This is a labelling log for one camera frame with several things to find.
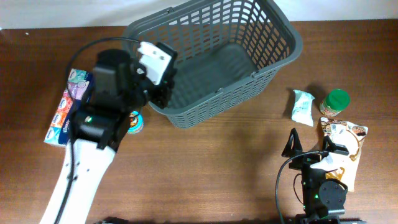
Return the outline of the small round blue tin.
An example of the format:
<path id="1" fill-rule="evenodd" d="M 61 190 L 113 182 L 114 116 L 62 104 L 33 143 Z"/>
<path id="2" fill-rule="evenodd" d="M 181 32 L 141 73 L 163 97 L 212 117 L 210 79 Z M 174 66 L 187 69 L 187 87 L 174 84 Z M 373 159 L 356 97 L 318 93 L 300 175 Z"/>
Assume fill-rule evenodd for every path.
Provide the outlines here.
<path id="1" fill-rule="evenodd" d="M 127 131 L 128 134 L 137 134 L 144 128 L 144 119 L 138 111 L 133 111 L 129 115 L 130 126 Z"/>

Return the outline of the tissue multipack blue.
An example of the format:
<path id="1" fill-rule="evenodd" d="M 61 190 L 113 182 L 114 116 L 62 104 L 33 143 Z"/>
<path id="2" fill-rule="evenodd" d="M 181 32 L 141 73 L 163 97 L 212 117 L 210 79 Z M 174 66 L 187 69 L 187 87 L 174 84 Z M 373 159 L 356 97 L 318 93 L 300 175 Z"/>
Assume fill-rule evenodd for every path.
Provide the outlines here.
<path id="1" fill-rule="evenodd" d="M 93 75 L 84 70 L 71 69 L 67 87 L 44 138 L 44 143 L 65 147 L 69 140 L 71 109 L 78 108 L 85 91 L 91 86 Z"/>

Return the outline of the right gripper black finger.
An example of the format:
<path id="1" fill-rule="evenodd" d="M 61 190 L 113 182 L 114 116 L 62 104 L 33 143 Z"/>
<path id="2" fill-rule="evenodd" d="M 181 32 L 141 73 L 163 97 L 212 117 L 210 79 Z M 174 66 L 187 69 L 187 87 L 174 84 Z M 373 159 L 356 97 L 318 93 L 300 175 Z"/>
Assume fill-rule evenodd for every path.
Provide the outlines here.
<path id="1" fill-rule="evenodd" d="M 349 151 L 346 146 L 334 143 L 329 136 L 325 136 L 323 138 L 322 151 L 332 152 L 344 156 L 349 155 Z"/>
<path id="2" fill-rule="evenodd" d="M 295 128 L 291 129 L 287 144 L 282 152 L 282 157 L 294 157 L 303 153 L 298 132 Z"/>

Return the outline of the rice bag beige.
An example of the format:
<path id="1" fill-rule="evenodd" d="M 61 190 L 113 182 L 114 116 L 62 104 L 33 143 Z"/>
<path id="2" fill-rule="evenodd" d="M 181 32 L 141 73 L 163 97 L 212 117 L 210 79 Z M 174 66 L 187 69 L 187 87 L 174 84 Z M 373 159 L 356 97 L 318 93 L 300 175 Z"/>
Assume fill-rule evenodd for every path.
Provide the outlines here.
<path id="1" fill-rule="evenodd" d="M 320 118 L 320 124 L 325 136 L 333 143 L 347 148 L 348 158 L 337 170 L 327 172 L 327 179 L 338 179 L 348 186 L 349 192 L 354 192 L 354 183 L 362 153 L 363 142 L 368 134 L 368 127 L 349 121 Z"/>

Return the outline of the grey plastic basket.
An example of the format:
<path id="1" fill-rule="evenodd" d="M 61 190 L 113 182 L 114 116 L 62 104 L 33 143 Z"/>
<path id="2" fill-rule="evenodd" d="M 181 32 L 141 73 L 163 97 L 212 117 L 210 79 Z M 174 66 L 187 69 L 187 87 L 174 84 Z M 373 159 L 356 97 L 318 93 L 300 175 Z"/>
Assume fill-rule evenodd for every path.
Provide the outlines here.
<path id="1" fill-rule="evenodd" d="M 274 1 L 201 0 L 139 19 L 123 35 L 177 51 L 175 86 L 157 112 L 191 128 L 258 94 L 303 40 Z"/>

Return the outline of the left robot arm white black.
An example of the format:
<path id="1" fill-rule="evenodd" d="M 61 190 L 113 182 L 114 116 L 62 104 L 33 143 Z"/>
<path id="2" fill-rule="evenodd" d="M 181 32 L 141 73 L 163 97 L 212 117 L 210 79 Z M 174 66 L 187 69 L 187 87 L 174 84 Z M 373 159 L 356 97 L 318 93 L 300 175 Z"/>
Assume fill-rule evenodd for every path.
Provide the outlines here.
<path id="1" fill-rule="evenodd" d="M 140 59 L 108 49 L 97 56 L 95 84 L 71 110 L 62 170 L 41 223 L 84 223 L 96 191 L 127 134 L 131 113 L 148 103 L 165 108 L 177 72 L 177 51 L 139 42 Z"/>

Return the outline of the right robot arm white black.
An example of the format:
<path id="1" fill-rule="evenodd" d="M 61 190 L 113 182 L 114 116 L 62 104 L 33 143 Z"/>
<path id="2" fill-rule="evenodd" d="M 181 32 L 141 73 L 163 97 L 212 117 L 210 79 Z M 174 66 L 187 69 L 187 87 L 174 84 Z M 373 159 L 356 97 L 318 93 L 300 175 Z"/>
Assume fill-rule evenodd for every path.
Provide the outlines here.
<path id="1" fill-rule="evenodd" d="M 320 151 L 302 148 L 298 132 L 291 129 L 287 144 L 281 154 L 287 160 L 281 165 L 275 182 L 275 204 L 281 223 L 365 223 L 358 218 L 341 218 L 345 214 L 348 186 L 337 178 L 326 178 L 328 172 L 337 170 L 349 155 L 346 146 L 334 143 L 329 136 L 323 138 Z M 298 170 L 302 178 L 303 214 L 284 218 L 279 205 L 279 182 L 283 169 Z"/>

